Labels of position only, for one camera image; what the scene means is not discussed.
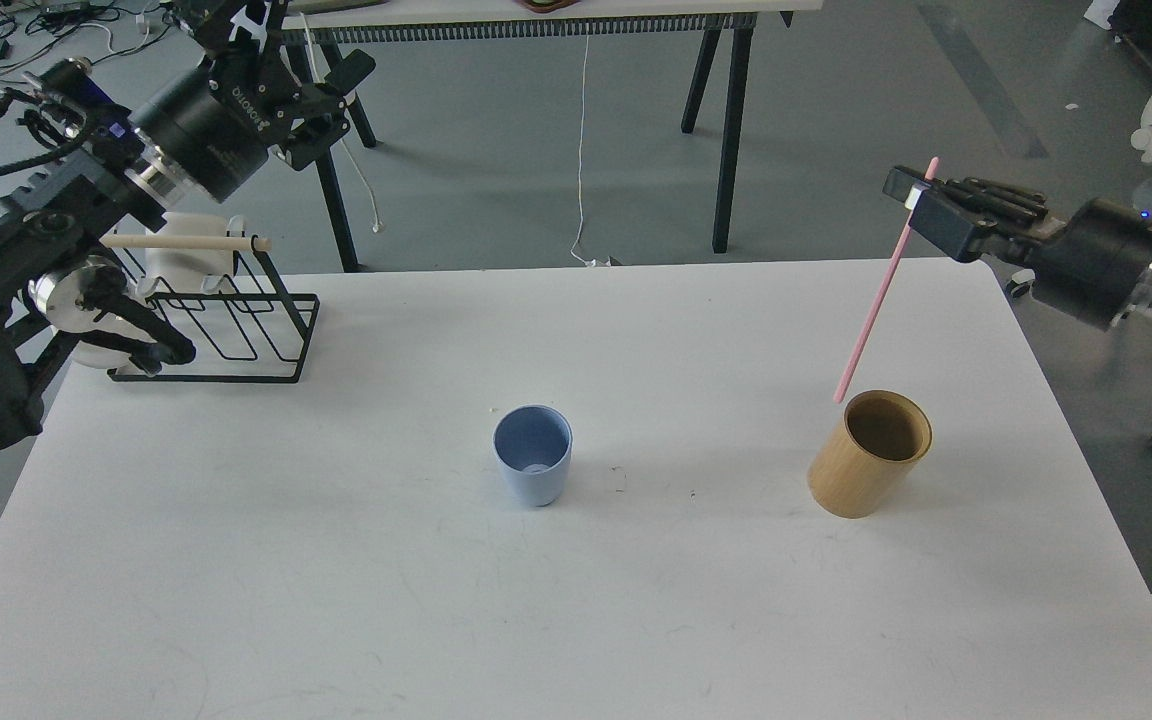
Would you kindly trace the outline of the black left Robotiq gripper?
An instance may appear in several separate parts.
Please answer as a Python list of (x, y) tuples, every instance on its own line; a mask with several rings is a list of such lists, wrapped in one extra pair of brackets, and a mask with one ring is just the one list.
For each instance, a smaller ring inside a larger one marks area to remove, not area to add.
[(132, 123), (211, 200), (223, 202), (270, 159), (294, 170), (328, 156), (351, 129), (349, 96), (376, 70), (362, 50), (314, 82), (310, 50), (288, 51), (291, 88), (266, 108), (262, 76), (287, 71), (285, 1), (174, 1), (175, 18), (204, 55), (185, 76), (160, 88)]

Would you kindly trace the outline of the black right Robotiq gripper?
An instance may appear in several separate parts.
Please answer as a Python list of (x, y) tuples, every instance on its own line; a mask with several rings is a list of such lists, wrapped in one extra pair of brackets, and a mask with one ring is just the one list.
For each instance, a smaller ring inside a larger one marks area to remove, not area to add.
[(1106, 331), (1121, 316), (1152, 319), (1152, 222), (1111, 200), (1064, 220), (1043, 192), (991, 179), (934, 179), (896, 165), (882, 195), (914, 210), (911, 228), (947, 258), (990, 255), (1033, 270), (1034, 300)]

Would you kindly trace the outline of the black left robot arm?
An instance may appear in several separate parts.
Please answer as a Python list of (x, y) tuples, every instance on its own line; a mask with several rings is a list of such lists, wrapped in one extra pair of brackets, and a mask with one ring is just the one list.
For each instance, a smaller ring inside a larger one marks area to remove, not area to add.
[(0, 179), (31, 179), (0, 206), (0, 450), (37, 435), (44, 391), (77, 344), (150, 376), (196, 348), (132, 300), (105, 234), (157, 232), (179, 196), (225, 200), (270, 156), (301, 170), (349, 131), (347, 99), (376, 69), (356, 50), (321, 81), (285, 60), (283, 1), (179, 1), (200, 61), (138, 109), (96, 86), (84, 59), (0, 92)]

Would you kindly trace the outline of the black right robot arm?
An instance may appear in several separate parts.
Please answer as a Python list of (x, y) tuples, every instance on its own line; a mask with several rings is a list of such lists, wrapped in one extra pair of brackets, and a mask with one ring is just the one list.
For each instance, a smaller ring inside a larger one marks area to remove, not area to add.
[(1106, 331), (1126, 316), (1152, 319), (1152, 219), (1105, 199), (1069, 219), (1046, 196), (988, 179), (932, 179), (893, 167), (882, 187), (911, 210), (911, 229), (957, 263), (983, 256), (1033, 275), (1034, 300)]

